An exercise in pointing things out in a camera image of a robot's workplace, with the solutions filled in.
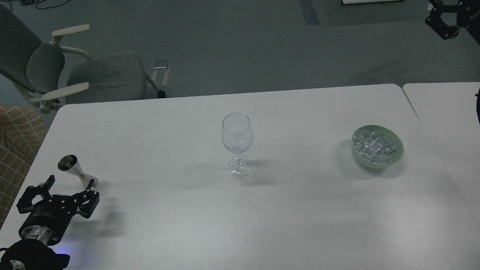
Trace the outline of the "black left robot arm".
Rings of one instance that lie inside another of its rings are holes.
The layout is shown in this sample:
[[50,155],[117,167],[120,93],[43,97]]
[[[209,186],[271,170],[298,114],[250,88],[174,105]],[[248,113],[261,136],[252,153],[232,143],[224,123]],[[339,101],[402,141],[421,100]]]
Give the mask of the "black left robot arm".
[[52,246],[58,244],[72,218],[79,214],[89,218],[97,207],[100,194],[95,190],[98,180],[86,181],[84,191],[73,195],[50,194],[55,183],[51,175],[38,186],[29,186],[19,198],[16,207],[28,217],[20,227],[20,240],[2,248],[2,270],[63,270],[71,257],[56,253]]

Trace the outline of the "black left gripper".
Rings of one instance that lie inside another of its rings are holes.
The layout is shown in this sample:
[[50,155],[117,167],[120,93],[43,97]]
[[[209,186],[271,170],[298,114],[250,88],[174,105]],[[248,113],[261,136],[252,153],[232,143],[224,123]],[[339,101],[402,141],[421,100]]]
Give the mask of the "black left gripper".
[[[62,240],[75,214],[86,219],[93,214],[101,198],[94,190],[94,179],[84,191],[74,194],[73,199],[66,195],[50,195],[54,183],[55,176],[51,175],[38,186],[28,186],[19,198],[16,204],[19,214],[29,214],[19,229],[20,238],[36,239],[46,246],[53,246]],[[33,204],[38,195],[42,200]]]

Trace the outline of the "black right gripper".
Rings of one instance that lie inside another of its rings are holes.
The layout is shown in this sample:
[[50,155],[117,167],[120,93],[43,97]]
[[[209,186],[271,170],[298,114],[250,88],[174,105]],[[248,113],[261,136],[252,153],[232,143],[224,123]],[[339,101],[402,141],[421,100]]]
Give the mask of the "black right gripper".
[[[445,6],[444,0],[429,0],[427,9],[430,13],[425,19],[425,24],[443,40],[456,38],[460,27],[466,29],[468,32],[479,32],[479,0],[458,0],[457,6]],[[447,25],[442,20],[443,13],[456,13],[457,25]]]

